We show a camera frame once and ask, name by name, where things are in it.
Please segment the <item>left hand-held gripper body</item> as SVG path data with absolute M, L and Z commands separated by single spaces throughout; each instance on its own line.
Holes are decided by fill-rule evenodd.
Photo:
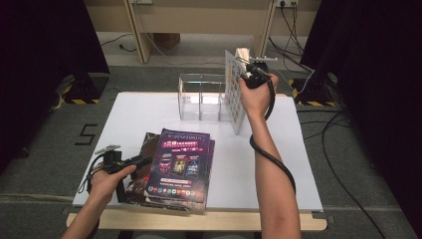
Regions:
M 132 165 L 131 159 L 122 159 L 122 152 L 118 150 L 119 145 L 108 145 L 103 149 L 100 149 L 96 152 L 96 155 L 98 156 L 98 159 L 101 160 L 101 162 L 97 163 L 94 166 L 94 172 L 97 172 L 99 170 L 103 170 L 107 174 L 116 174 L 126 167 Z M 124 187 L 123 181 L 125 180 L 125 177 L 123 177 L 116 185 L 115 187 L 115 194 L 117 201 L 119 203 L 126 202 L 128 200 L 128 196 L 126 194 L 126 190 Z

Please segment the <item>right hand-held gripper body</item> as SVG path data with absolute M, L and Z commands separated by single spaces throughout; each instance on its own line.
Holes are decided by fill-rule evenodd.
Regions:
M 263 61 L 249 62 L 253 65 L 253 69 L 250 72 L 242 73 L 240 78 L 249 89 L 256 89 L 271 79 L 269 67 Z

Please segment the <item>white picture-grid magazine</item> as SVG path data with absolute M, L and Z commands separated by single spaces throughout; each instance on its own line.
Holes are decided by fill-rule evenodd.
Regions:
M 236 57 L 249 60 L 250 50 L 248 48 L 237 48 L 235 54 L 225 52 L 225 100 L 229 111 L 229 118 L 235 134 L 239 134 L 246 116 L 241 103 L 241 90 L 238 80 L 245 72 L 243 64 L 236 60 Z

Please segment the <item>purple magazine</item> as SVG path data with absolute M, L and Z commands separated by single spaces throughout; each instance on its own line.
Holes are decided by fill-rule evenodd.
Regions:
M 212 171 L 212 163 L 213 163 L 213 153 L 214 153 L 214 141 L 211 139 L 207 190 L 206 190 L 206 193 L 205 193 L 205 200 L 203 202 L 182 201 L 182 200 L 173 200 L 173 199 L 160 199 L 160 198 L 148 198 L 144 195 L 145 201 L 149 204 L 153 204 L 153 205 L 156 205 L 158 207 L 174 209 L 174 210 L 185 210 L 185 211 L 190 211 L 190 210 L 202 211 L 202 210 L 204 210 L 206 208 L 207 198 L 208 198 L 210 174 L 211 174 L 211 171 Z
M 144 195 L 148 198 L 203 202 L 210 149 L 209 133 L 164 128 Z

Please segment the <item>clear acrylic magazine holder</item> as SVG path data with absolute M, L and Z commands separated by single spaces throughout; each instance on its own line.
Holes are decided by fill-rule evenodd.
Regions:
M 178 109 L 182 120 L 229 121 L 225 77 L 213 74 L 180 74 Z

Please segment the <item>person's left hand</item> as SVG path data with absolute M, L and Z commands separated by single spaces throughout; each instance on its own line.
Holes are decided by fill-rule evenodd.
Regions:
M 102 166 L 97 166 L 94 170 L 92 188 L 86 204 L 107 206 L 118 183 L 135 170 L 136 166 L 130 165 L 116 173 L 109 174 Z

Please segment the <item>person's right hand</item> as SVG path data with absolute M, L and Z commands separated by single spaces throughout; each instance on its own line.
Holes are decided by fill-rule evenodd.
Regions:
M 265 113 L 271 104 L 271 97 L 276 93 L 279 78 L 270 74 L 271 83 L 263 84 L 255 89 L 249 89 L 245 80 L 238 81 L 241 90 L 241 103 L 250 122 L 264 120 Z

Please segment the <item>white table mat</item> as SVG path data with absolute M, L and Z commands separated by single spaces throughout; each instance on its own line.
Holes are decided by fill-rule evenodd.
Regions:
M 299 208 L 321 211 L 317 184 L 293 99 L 277 96 L 267 124 L 283 163 L 294 176 Z M 215 140 L 207 209 L 258 208 L 249 124 L 245 121 L 240 132 L 235 134 L 227 121 L 182 120 L 175 93 L 118 94 L 96 149 L 116 144 L 124 158 L 133 157 L 139 154 L 148 132 L 160 133 L 164 128 L 206 132 Z

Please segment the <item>black stand base striped tape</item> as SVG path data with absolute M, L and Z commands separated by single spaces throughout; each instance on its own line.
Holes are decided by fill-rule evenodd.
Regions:
M 70 78 L 62 94 L 64 104 L 98 104 L 108 82 L 108 74 L 88 74 L 86 80 Z
M 300 106 L 334 107 L 335 100 L 327 78 L 314 79 L 310 74 L 305 79 L 290 79 L 294 102 Z

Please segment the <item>beige desk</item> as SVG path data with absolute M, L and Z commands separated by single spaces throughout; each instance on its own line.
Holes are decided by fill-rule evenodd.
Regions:
M 266 53 L 268 38 L 288 36 L 288 26 L 306 37 L 321 0 L 84 0 L 98 32 L 134 36 L 138 60 L 149 61 L 152 33 L 247 35 L 254 53 Z

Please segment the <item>brown cardboard box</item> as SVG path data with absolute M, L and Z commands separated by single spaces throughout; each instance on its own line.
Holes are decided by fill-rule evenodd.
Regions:
M 154 43 L 165 50 L 171 50 L 180 43 L 179 33 L 154 33 Z

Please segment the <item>light wooden table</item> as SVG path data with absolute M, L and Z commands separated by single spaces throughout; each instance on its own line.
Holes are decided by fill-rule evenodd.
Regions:
M 323 209 L 301 211 L 304 231 L 322 231 L 327 227 Z M 120 204 L 114 198 L 104 211 L 101 229 L 113 230 L 181 230 L 181 231 L 259 231 L 258 208 L 207 209 L 203 212 L 184 212 Z

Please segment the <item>black curtain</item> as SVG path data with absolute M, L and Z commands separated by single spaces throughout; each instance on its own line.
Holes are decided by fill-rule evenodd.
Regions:
M 0 0 L 0 174 L 31 141 L 65 77 L 107 71 L 84 0 Z
M 320 0 L 302 62 L 336 76 L 373 162 L 422 239 L 422 0 Z

